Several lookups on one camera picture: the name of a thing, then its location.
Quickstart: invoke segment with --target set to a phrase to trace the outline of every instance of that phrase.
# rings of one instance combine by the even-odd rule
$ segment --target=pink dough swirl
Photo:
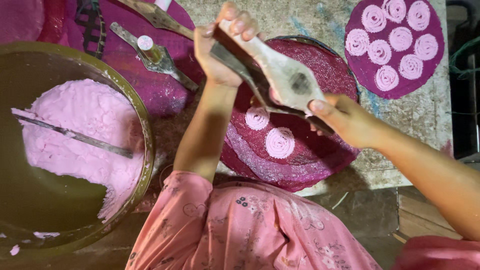
[[[423,70],[423,62],[415,54],[407,54],[400,60],[400,75],[408,80],[418,79]]]
[[[384,11],[375,5],[370,5],[363,10],[361,23],[370,33],[382,31],[387,25]]]
[[[382,5],[385,17],[394,23],[401,23],[407,14],[407,7],[403,0],[385,0]]]
[[[406,27],[397,27],[388,35],[388,41],[394,50],[404,51],[412,45],[412,32]]]
[[[368,33],[362,29],[353,29],[347,35],[345,48],[351,55],[361,56],[367,51],[370,39]]]
[[[398,85],[398,74],[391,66],[385,65],[377,70],[375,83],[378,89],[389,91]]]
[[[251,107],[245,114],[245,122],[253,130],[261,130],[268,125],[270,114],[262,107]]]
[[[423,1],[415,1],[410,6],[407,23],[413,30],[425,30],[430,23],[430,9]]]
[[[286,127],[273,128],[265,138],[265,148],[271,157],[284,159],[293,152],[295,138]]]
[[[385,65],[392,58],[392,49],[388,42],[378,39],[368,46],[368,57],[375,64]]]
[[[438,43],[434,36],[430,34],[425,34],[415,41],[415,46],[413,47],[415,54],[421,60],[430,60],[437,55],[438,52]]]

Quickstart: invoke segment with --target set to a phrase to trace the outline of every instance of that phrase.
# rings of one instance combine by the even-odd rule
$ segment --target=shirt sleeve
[[[191,172],[174,171],[148,216],[126,270],[180,269],[202,236],[212,184]]]
[[[413,237],[392,270],[480,269],[480,243],[441,236]]]

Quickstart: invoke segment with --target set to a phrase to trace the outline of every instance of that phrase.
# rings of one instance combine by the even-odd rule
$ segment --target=hand
[[[312,100],[309,108],[349,145],[356,148],[377,148],[383,130],[391,128],[369,114],[359,104],[345,95],[325,93],[327,102]]]
[[[209,82],[237,88],[242,83],[242,79],[235,72],[210,56],[210,49],[215,43],[213,32],[216,25],[223,19],[233,21],[230,26],[230,32],[241,35],[245,41],[249,41],[259,34],[257,21],[252,19],[248,12],[239,12],[235,3],[226,2],[223,4],[215,23],[199,26],[195,29],[195,57]]]

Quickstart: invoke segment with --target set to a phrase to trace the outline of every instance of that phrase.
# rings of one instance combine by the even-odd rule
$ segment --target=finger
[[[258,22],[255,19],[250,20],[250,24],[246,27],[245,31],[241,34],[241,37],[245,41],[249,41],[252,38],[254,38],[258,33],[260,32],[260,29],[258,27]]]
[[[250,24],[250,14],[247,11],[241,11],[230,25],[230,32],[238,35],[247,29]]]
[[[352,106],[355,106],[357,104],[351,98],[343,94],[338,95],[338,94],[324,93],[324,97],[329,104],[336,107],[338,110],[346,113],[351,113]]]
[[[201,35],[205,38],[210,38],[213,36],[213,31],[215,30],[215,23],[209,23],[207,25],[201,25],[195,28],[195,32],[198,32],[198,35]]]
[[[238,9],[237,5],[234,2],[225,2],[222,5],[222,9],[216,18],[216,23],[219,23],[221,20],[225,19],[227,21],[232,21],[237,17]]]
[[[309,109],[334,130],[341,128],[347,122],[347,115],[328,102],[314,99],[309,103]]]
[[[257,37],[261,40],[265,40],[267,38],[267,33],[266,32],[260,32],[257,34]]]
[[[195,56],[208,54],[215,40],[212,38],[215,25],[201,25],[195,28],[193,40],[195,43]]]

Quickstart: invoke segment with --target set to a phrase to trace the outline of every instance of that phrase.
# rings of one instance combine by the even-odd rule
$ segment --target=large metal bowl
[[[106,188],[85,179],[57,176],[27,163],[22,127],[10,108],[29,108],[43,92],[90,78],[121,92],[132,103],[145,136],[140,180],[123,207],[106,223],[96,216]],[[144,195],[155,156],[148,112],[132,86],[102,61],[69,47],[17,42],[0,46],[0,259],[40,258],[71,252],[108,234]],[[40,239],[33,232],[59,232]],[[15,245],[20,252],[9,253]]]

